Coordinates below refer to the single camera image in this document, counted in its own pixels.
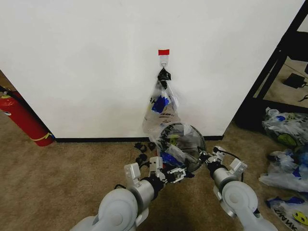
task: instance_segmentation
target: red label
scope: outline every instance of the red label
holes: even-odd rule
[[[158,55],[169,55],[169,49],[168,50],[158,50]]]

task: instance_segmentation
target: yellow tag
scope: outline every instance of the yellow tag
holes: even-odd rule
[[[170,143],[174,146],[177,146],[177,138],[179,137],[179,135],[173,134],[170,136]]]
[[[293,217],[299,223],[302,223],[304,225],[308,225],[308,219],[302,212],[297,211],[297,212],[293,213]]]
[[[47,139],[49,136],[51,136],[52,134],[51,133],[47,133],[45,136],[43,136],[42,138],[39,138],[39,139],[36,139],[36,140],[34,140],[34,139],[31,139],[31,140],[33,140],[33,141],[41,141],[42,139]]]

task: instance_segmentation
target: white wall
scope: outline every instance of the white wall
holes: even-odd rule
[[[303,2],[2,0],[0,69],[57,138],[142,137],[170,48],[180,117],[222,135]]]

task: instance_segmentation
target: hanging plastic bag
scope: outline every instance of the hanging plastic bag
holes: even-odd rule
[[[308,167],[295,163],[294,158],[296,155],[289,149],[271,153],[268,172],[262,174],[259,180],[269,186],[308,192]]]
[[[307,114],[280,113],[276,109],[267,108],[262,126],[267,135],[289,147],[308,143]]]
[[[266,201],[268,207],[293,231],[308,229],[308,203],[298,197],[283,200],[279,197]]]
[[[163,67],[157,76],[154,91],[143,120],[143,132],[149,135],[152,142],[169,124],[180,122],[177,114],[178,102],[168,85],[171,74]]]

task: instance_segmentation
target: crumpled plastic bag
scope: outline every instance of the crumpled plastic bag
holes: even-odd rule
[[[267,135],[289,147],[308,143],[308,115],[301,113],[280,113],[276,109],[266,109],[262,126]]]
[[[290,230],[306,231],[308,229],[308,203],[302,198],[292,197],[283,200],[276,197],[267,200],[266,204]]]
[[[268,172],[259,180],[269,186],[308,192],[308,167],[300,162],[295,163],[296,155],[289,149],[270,154],[272,161]]]
[[[186,167],[194,172],[202,164],[200,151],[206,151],[203,136],[193,126],[183,123],[170,124],[154,140],[157,153],[165,164]]]

